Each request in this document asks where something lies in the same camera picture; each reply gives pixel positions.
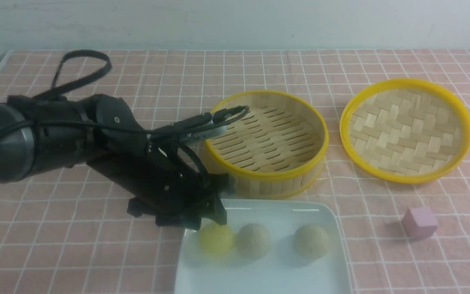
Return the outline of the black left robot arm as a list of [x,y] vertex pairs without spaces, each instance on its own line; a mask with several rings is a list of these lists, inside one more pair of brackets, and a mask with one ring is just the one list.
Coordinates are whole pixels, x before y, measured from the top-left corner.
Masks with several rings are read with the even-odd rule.
[[226,225],[221,195],[230,178],[209,173],[185,141],[212,123],[206,113],[147,130],[121,98],[11,96],[0,103],[0,183],[84,163],[132,194],[127,213],[134,218],[187,229],[203,219]]

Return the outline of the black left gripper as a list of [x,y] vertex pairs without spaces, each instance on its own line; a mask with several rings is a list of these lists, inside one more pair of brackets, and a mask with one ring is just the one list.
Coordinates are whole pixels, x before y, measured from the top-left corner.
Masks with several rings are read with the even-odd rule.
[[227,211],[219,195],[234,195],[235,181],[229,174],[198,175],[168,158],[109,153],[91,159],[88,166],[132,194],[127,205],[131,216],[155,216],[158,227],[198,230],[202,220],[227,225]]

